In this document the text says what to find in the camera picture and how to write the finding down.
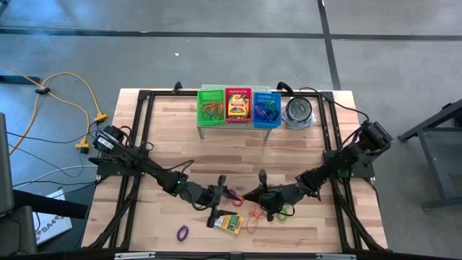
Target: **black metal frame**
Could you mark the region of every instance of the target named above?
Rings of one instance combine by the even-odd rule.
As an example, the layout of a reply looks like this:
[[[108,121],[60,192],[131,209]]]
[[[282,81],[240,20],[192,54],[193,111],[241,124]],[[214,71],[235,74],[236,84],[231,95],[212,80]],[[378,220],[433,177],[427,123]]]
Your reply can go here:
[[[36,83],[40,84],[39,77],[28,77]],[[25,79],[23,76],[6,76],[0,75],[0,84],[21,84],[21,85],[33,85],[34,83]]]
[[[447,207],[462,204],[462,196],[458,196],[457,193],[454,191],[454,188],[449,178],[449,174],[441,173],[437,170],[434,161],[435,156],[432,155],[432,152],[430,151],[427,145],[426,138],[426,133],[429,131],[462,131],[461,128],[436,128],[436,126],[439,126],[440,124],[445,123],[446,121],[452,118],[458,120],[458,118],[460,118],[461,116],[462,100],[459,100],[455,103],[447,104],[443,107],[443,109],[440,112],[436,113],[434,116],[428,118],[427,120],[421,122],[412,129],[409,129],[404,134],[398,136],[398,139],[401,142],[407,142],[412,137],[419,137],[420,144],[422,146],[422,149],[424,150],[425,158],[427,159],[430,171],[433,175],[433,178],[435,179],[438,193],[442,198],[437,201],[428,201],[422,203],[422,209],[434,209],[438,207]]]
[[[151,118],[152,118],[152,108],[154,105],[154,99],[156,96],[197,96],[197,90],[181,90],[183,87],[181,86],[181,83],[177,82],[175,84],[175,87],[172,91],[168,90],[140,90],[138,94],[138,100],[136,104],[136,110],[135,110],[135,115],[134,115],[134,122],[132,129],[133,131],[131,132],[131,140],[135,142],[136,140],[136,133],[138,132],[139,129],[139,122],[141,118],[141,109],[144,104],[144,102],[147,100],[147,112],[146,112],[146,117],[144,120],[144,126],[142,130],[142,135],[141,135],[141,145],[145,145],[147,143],[147,137],[149,133],[149,127],[151,125]],[[323,97],[323,95],[328,95],[331,99],[334,98],[332,92],[322,92],[322,94],[317,93],[317,92],[294,92],[292,89],[289,87],[285,87],[284,89],[286,91],[282,91],[283,87],[281,85],[278,85],[276,92],[280,92],[282,96],[285,97],[306,97],[306,98],[316,98],[319,104],[319,112],[321,115],[321,127],[323,129],[323,138],[324,138],[324,145],[326,150],[332,150],[331,147],[331,141],[329,138],[329,130],[328,130],[328,124],[327,124],[327,118],[326,118],[326,111],[324,108],[324,101],[326,101]],[[340,137],[340,131],[339,131],[339,122],[336,116],[336,110],[335,110],[335,105],[328,101],[329,109],[331,111],[331,116],[332,116],[332,124],[334,127],[334,135],[336,137],[336,145],[339,147],[341,145],[341,137]],[[131,231],[133,228],[133,222],[134,222],[134,214],[135,214],[135,209],[136,209],[136,198],[138,196],[138,189],[139,185],[141,183],[141,177],[134,177],[134,184],[131,187],[130,195],[128,198],[126,198],[126,191],[127,191],[127,184],[129,180],[129,176],[123,176],[122,181],[121,181],[121,187],[118,195],[118,201],[117,201],[117,207],[115,211],[115,218],[116,221],[111,222],[106,230],[112,230],[111,234],[107,234],[104,240],[99,240],[97,243],[93,243],[90,248],[101,248],[103,244],[106,242],[108,236],[110,235],[110,241],[109,241],[109,247],[114,248],[117,246],[117,237],[118,237],[118,228],[119,228],[119,222],[121,215],[127,210],[128,206],[128,217],[126,221],[126,229],[123,237],[123,241],[120,245],[120,249],[123,250],[128,250],[130,240],[131,240]],[[337,180],[335,178],[331,179],[331,184],[332,185],[337,185]],[[352,190],[351,186],[349,185],[349,182],[345,181],[344,182],[344,188],[346,192],[346,202],[348,208],[354,213],[354,203],[352,199]],[[345,229],[345,223],[344,223],[344,218],[343,218],[343,212],[342,212],[342,207],[341,203],[339,201],[338,196],[335,195],[336,190],[334,189],[334,204],[335,204],[335,209],[336,209],[336,216],[337,216],[337,224],[339,226],[339,236],[340,236],[340,241],[341,241],[341,249],[342,251],[345,251],[350,248],[348,240],[347,240],[347,232]],[[353,227],[353,232],[354,232],[354,247],[361,249],[361,240],[359,238],[359,233],[357,232],[356,228]]]

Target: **black cable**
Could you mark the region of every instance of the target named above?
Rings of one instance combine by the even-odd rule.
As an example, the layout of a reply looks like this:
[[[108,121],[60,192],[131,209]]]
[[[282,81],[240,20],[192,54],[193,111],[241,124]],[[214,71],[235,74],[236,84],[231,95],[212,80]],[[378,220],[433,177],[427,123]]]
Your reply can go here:
[[[80,188],[73,189],[72,191],[63,192],[62,194],[59,194],[59,195],[56,195],[56,196],[52,197],[52,199],[55,199],[55,198],[57,198],[57,197],[59,197],[59,196],[61,196],[61,195],[64,195],[64,194],[70,194],[70,193],[72,193],[72,192],[74,192],[74,191],[79,191],[79,190],[81,190],[81,189],[85,189],[85,188],[90,187],[91,185],[94,185],[94,184],[97,184],[97,181],[93,181],[93,182],[91,182],[90,184],[87,184],[87,185],[82,186],[82,187],[80,187]]]
[[[268,196],[273,196],[274,199],[276,199],[276,195],[275,194],[267,194]],[[266,209],[263,204],[261,203],[261,196],[260,198],[258,199],[258,205],[260,206],[260,208],[263,210],[263,211],[266,211],[268,212],[269,214],[281,214],[283,216],[287,216],[287,217],[292,217],[293,215],[295,215],[295,207],[294,205],[291,205],[292,206],[292,214],[287,214],[287,213],[282,213],[281,211],[283,210],[283,206],[284,205],[281,205],[280,207],[278,207],[276,210],[268,210]]]
[[[131,134],[132,134],[132,130],[130,128],[130,126],[121,126],[119,129],[128,129],[130,132],[127,134],[126,132],[122,131],[122,134],[125,136],[126,140],[125,140],[125,147],[128,147],[128,144],[130,144],[132,147],[134,146],[134,144],[131,142]]]
[[[191,160],[184,161],[184,162],[180,163],[179,165],[175,165],[175,166],[170,167],[170,168],[158,168],[158,167],[154,167],[154,166],[151,166],[151,165],[148,165],[148,167],[151,167],[151,168],[157,169],[157,170],[173,170],[173,169],[178,168],[178,167],[180,167],[182,165],[185,165],[186,163],[190,163],[189,165],[191,165],[194,162],[195,162],[195,160],[191,159]]]
[[[93,124],[96,124],[96,130],[90,131],[90,127],[92,127]],[[93,138],[93,140],[96,139],[96,136],[93,136],[92,133],[100,131],[100,124],[101,124],[101,122],[95,121],[95,122],[91,123],[90,127],[88,128],[88,134]]]
[[[312,90],[312,91],[314,91],[314,92],[320,94],[321,96],[323,96],[323,98],[325,98],[325,99],[331,101],[332,103],[337,104],[337,105],[338,105],[339,107],[341,107],[341,108],[345,108],[345,109],[347,109],[347,110],[349,110],[349,111],[354,111],[354,112],[356,112],[356,113],[360,113],[360,114],[362,114],[363,116],[365,116],[366,119],[367,119],[368,121],[370,121],[370,120],[369,120],[369,116],[368,116],[366,113],[364,113],[364,112],[362,112],[362,111],[360,111],[360,110],[357,110],[357,109],[354,109],[354,108],[348,108],[348,107],[346,107],[346,106],[344,106],[344,105],[341,105],[341,104],[337,103],[335,100],[331,99],[330,97],[326,97],[322,92],[319,92],[319,91],[313,89],[312,87],[302,87],[300,90],[304,90],[304,89],[309,89],[309,90]]]
[[[59,185],[62,185],[62,186],[73,186],[73,185],[95,183],[95,181],[86,182],[86,183],[59,183],[59,182],[56,182],[56,181],[25,181],[23,183],[14,184],[13,187],[19,186],[19,185],[22,185],[22,184],[26,184],[26,183],[54,183],[54,184],[59,184]]]
[[[151,151],[154,149],[154,144],[153,144],[153,143],[151,143],[151,142],[147,142],[146,144],[150,144],[150,145],[152,145],[152,148],[147,150],[148,152],[151,152]]]
[[[37,217],[37,221],[38,221],[38,227],[37,227],[37,229],[35,229],[35,232],[37,232],[40,229],[40,226],[42,225],[42,223],[40,223],[40,218],[39,218],[37,212],[35,212],[35,216]]]
[[[213,204],[213,200],[212,200],[212,202],[210,202],[210,204],[205,207],[197,207],[196,203],[194,202],[193,194],[191,194],[191,192],[188,191],[187,189],[184,189],[184,191],[186,191],[186,193],[189,194],[189,197],[191,198],[191,205],[193,205],[193,208],[197,211],[204,211],[210,208],[210,206]]]
[[[82,167],[82,172],[79,173],[79,175],[70,175],[70,174],[68,174],[67,172],[63,171],[60,167],[54,165],[54,164],[51,163],[51,162],[48,162],[47,160],[44,160],[44,159],[38,157],[37,155],[33,155],[32,153],[27,152],[27,151],[24,151],[23,149],[18,148],[18,147],[16,147],[16,149],[18,149],[19,151],[24,152],[24,153],[26,153],[26,154],[28,154],[28,155],[34,157],[35,159],[41,160],[42,162],[44,162],[44,163],[46,163],[46,164],[48,164],[48,165],[51,165],[51,166],[55,167],[56,169],[58,169],[59,171],[61,171],[62,173],[66,174],[67,176],[69,176],[69,177],[71,177],[71,178],[78,177],[78,176],[79,176],[80,174],[82,174],[82,172],[83,172],[83,167]]]
[[[84,172],[84,161],[82,160],[82,153],[79,152],[79,159],[80,159],[80,164],[81,164],[81,168],[80,168],[80,173],[76,175],[77,176],[80,176],[83,172]]]
[[[378,198],[378,192],[377,192],[377,188],[375,187],[374,183],[372,183],[372,181],[370,181],[370,179],[368,178],[364,178],[371,186],[372,188],[374,189],[374,192],[375,192],[375,197],[377,198],[377,205],[380,207],[380,200]]]
[[[96,132],[97,130],[94,130],[94,131],[89,131],[88,134],[91,136],[91,133],[93,132]],[[25,138],[25,139],[31,139],[31,140],[36,140],[36,141],[42,141],[42,142],[48,142],[48,143],[52,143],[52,144],[68,144],[68,143],[72,143],[72,142],[75,142],[85,136],[87,136],[88,134],[84,134],[82,136],[79,136],[77,137],[76,139],[73,139],[73,140],[70,140],[70,141],[52,141],[52,140],[47,140],[47,139],[42,139],[42,138],[37,138],[37,137],[28,137],[28,136],[22,136],[20,134],[15,134],[15,133],[12,133],[12,132],[7,132],[7,134],[11,134],[11,135],[14,135],[16,137],[22,137],[22,138]]]
[[[188,163],[188,164],[182,169],[181,174],[180,174],[180,183],[179,183],[179,188],[180,188],[180,189],[181,189],[181,185],[183,185],[183,182],[182,182],[183,179],[182,179],[181,177],[183,176],[183,174],[185,174],[185,170],[186,170],[189,166],[191,166],[194,162],[195,162],[195,160],[189,160],[189,161],[186,161],[186,162],[182,162],[182,163],[181,163],[181,165],[183,165],[183,164],[185,164],[185,163]],[[186,193],[187,193],[187,194],[189,195],[189,197],[191,198],[191,205],[193,205],[193,208],[194,208],[195,210],[197,210],[197,211],[204,211],[204,210],[210,208],[210,207],[213,205],[213,203],[214,203],[214,200],[212,200],[212,201],[209,203],[209,205],[206,205],[205,207],[197,207],[197,206],[196,206],[196,203],[194,203],[193,194],[191,194],[191,192],[190,192],[188,189],[184,189],[184,191],[186,191]]]

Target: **red rubber band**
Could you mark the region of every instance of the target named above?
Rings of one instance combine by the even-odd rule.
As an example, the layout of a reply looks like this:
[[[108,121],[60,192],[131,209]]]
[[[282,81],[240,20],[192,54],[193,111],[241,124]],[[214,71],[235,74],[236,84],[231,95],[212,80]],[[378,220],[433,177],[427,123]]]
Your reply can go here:
[[[242,196],[237,196],[237,197],[240,199],[240,201],[232,200],[231,203],[234,207],[241,207],[244,204],[244,199]]]

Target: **gray floor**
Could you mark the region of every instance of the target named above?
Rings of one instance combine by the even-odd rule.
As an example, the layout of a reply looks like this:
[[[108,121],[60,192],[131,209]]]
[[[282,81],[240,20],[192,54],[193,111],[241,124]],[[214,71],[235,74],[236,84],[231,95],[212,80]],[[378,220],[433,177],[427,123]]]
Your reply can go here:
[[[325,0],[332,33],[462,34],[457,0]],[[12,0],[2,27],[178,32],[321,33],[315,0]],[[113,115],[122,87],[185,87],[201,84],[271,85],[332,90],[323,40],[237,38],[107,38],[0,35],[0,60],[39,77],[76,72],[94,88],[102,110]],[[352,90],[358,108],[396,137],[462,96],[462,42],[333,42],[341,88]],[[10,74],[0,68],[0,74]],[[54,80],[63,98],[95,113],[84,85]],[[0,85],[0,111],[8,130],[22,133],[32,112],[32,87]],[[84,133],[82,113],[46,97],[30,136],[66,140]],[[10,143],[16,138],[9,136]],[[60,167],[80,164],[73,144],[27,140],[21,148]],[[54,168],[21,151],[12,156],[15,183]],[[79,170],[70,170],[77,174]],[[462,207],[423,212],[436,187],[416,139],[375,162],[385,233],[391,249],[433,256],[462,256]],[[94,168],[62,182],[91,181]],[[26,191],[48,194],[57,185],[33,184]]]

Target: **wooden tabletop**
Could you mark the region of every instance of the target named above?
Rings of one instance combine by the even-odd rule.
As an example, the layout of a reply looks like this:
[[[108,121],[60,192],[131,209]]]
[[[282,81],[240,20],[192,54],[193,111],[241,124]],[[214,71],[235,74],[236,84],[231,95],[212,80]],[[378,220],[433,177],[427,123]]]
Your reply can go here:
[[[139,89],[122,89],[115,108],[113,125],[131,126]],[[335,91],[335,100],[354,108],[350,91]],[[310,100],[317,119],[306,130],[289,130],[280,126],[263,143],[259,131],[207,129],[200,140],[196,129],[196,97],[156,97],[148,141],[154,144],[150,157],[162,167],[170,167],[185,160],[196,162],[187,169],[189,181],[203,186],[215,184],[220,174],[226,174],[226,184],[244,194],[257,187],[258,171],[268,173],[268,184],[293,183],[304,170],[323,163],[323,132],[318,102]],[[141,115],[144,122],[146,106]],[[342,138],[358,127],[355,112],[336,107]],[[326,105],[329,132],[333,133],[330,110]],[[89,245],[103,231],[114,215],[121,177],[114,176],[97,186],[88,217],[83,246]],[[380,245],[386,247],[380,211],[372,187],[362,179],[351,182],[358,218]],[[240,208],[226,199],[220,207],[244,216],[239,235],[225,230],[207,228],[209,210],[197,212],[179,197],[166,194],[153,177],[142,179],[136,205],[130,249],[133,251],[242,251],[242,252],[340,252],[339,232],[330,183],[321,189],[321,201],[305,197],[295,206],[295,216],[285,222],[258,221],[257,231],[247,230],[252,202]],[[126,218],[121,221],[120,242]],[[251,228],[255,221],[248,223]],[[182,225],[189,226],[189,236],[178,242],[176,233]],[[346,220],[350,244],[351,226]]]

